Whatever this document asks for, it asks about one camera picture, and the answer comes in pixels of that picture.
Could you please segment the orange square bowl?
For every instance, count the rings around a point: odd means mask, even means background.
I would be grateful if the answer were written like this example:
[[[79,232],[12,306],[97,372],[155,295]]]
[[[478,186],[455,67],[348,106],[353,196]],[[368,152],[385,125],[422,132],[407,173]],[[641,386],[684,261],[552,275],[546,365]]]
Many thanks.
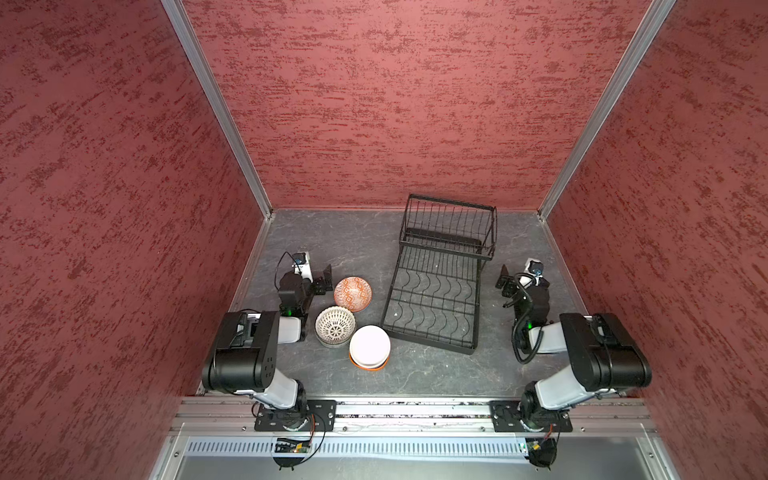
[[[355,358],[354,358],[354,357],[352,357],[351,355],[348,355],[348,358],[349,358],[350,362],[351,362],[351,363],[352,363],[352,364],[353,364],[355,367],[357,367],[357,368],[359,368],[359,369],[361,369],[361,370],[365,370],[365,371],[371,371],[371,372],[375,372],[375,371],[379,371],[379,370],[382,370],[382,369],[383,369],[383,368],[384,368],[384,367],[385,367],[385,366],[388,364],[388,362],[389,362],[389,359],[390,359],[390,357],[387,357],[387,358],[385,358],[385,359],[384,359],[384,360],[383,360],[383,361],[382,361],[380,364],[378,364],[378,365],[375,365],[375,366],[374,366],[374,365],[364,365],[364,364],[358,363],[358,362],[355,360]]]

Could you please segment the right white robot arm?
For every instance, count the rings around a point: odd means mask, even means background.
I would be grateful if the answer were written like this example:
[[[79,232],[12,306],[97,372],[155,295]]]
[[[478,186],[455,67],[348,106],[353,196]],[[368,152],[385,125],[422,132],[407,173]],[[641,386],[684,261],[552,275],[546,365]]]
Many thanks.
[[[651,366],[619,318],[610,313],[563,313],[548,320],[550,283],[543,264],[528,262],[512,274],[503,266],[496,288],[514,311],[511,342],[516,360],[527,365],[539,355],[565,353],[568,365],[527,384],[517,401],[496,401],[491,414],[503,428],[541,432],[563,427],[576,405],[605,394],[647,387]]]

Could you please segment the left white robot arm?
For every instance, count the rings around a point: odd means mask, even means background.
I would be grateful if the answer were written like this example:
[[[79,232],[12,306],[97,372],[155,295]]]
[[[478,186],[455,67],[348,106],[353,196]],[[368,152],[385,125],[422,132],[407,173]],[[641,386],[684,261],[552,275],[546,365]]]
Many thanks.
[[[314,297],[332,289],[330,265],[314,280],[287,272],[278,284],[277,311],[226,313],[202,367],[203,388],[255,400],[266,408],[265,418],[284,430],[305,428],[312,420],[306,390],[277,368],[278,346],[306,339]]]

